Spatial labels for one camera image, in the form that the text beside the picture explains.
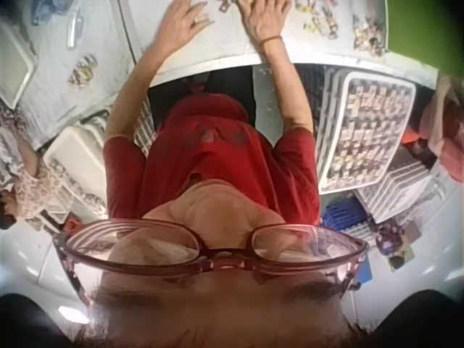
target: floral shirt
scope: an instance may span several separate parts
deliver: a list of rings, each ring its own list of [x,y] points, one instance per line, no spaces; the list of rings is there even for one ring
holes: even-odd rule
[[[48,169],[43,161],[38,164],[37,175],[31,176],[25,168],[18,173],[18,180],[14,183],[16,200],[19,206],[19,216],[32,219],[54,201],[60,182]]]

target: woman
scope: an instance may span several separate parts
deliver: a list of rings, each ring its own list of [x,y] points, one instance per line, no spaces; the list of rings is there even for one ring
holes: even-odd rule
[[[46,209],[59,190],[59,179],[46,167],[33,147],[20,135],[13,122],[4,125],[17,142],[23,167],[14,177],[14,188],[3,190],[0,228],[6,230],[19,218],[32,219]]]

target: hand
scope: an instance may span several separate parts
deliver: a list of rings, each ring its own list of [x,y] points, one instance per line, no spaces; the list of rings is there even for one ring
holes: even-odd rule
[[[238,0],[249,34],[261,43],[267,38],[282,34],[291,8],[290,0]]]
[[[150,51],[162,60],[188,44],[200,31],[212,24],[210,20],[195,22],[207,2],[191,5],[191,0],[174,0],[158,29]]]
[[[446,96],[451,87],[451,78],[448,75],[440,75],[436,85],[436,92],[441,96]]]

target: left hand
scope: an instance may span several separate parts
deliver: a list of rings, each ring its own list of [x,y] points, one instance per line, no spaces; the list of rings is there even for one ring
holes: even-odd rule
[[[174,0],[149,50],[165,60],[188,44],[200,31],[212,24],[210,20],[195,22],[206,5],[207,2],[192,6],[191,0]]]

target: table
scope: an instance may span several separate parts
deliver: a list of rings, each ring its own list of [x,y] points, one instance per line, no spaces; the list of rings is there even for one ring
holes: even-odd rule
[[[82,38],[67,50],[70,13],[53,15],[46,25],[30,24],[33,0],[18,0],[23,27],[38,65],[20,100],[34,148],[55,137],[89,107],[117,94],[133,68],[120,15],[113,0],[80,0],[84,18]],[[96,57],[94,78],[83,89],[67,82],[73,68],[87,54]]]
[[[133,58],[138,61],[152,42],[171,0],[118,2]],[[152,86],[210,70],[262,63],[262,57],[245,33],[237,6],[232,5],[226,13],[222,13],[219,11],[220,4],[218,0],[208,1],[206,12],[215,23],[172,55],[152,81]],[[435,89],[438,71],[431,66],[391,52],[375,58],[367,52],[354,50],[350,4],[350,1],[339,1],[333,9],[340,30],[339,38],[332,41],[304,30],[307,14],[293,7],[282,34],[292,62],[367,69]]]

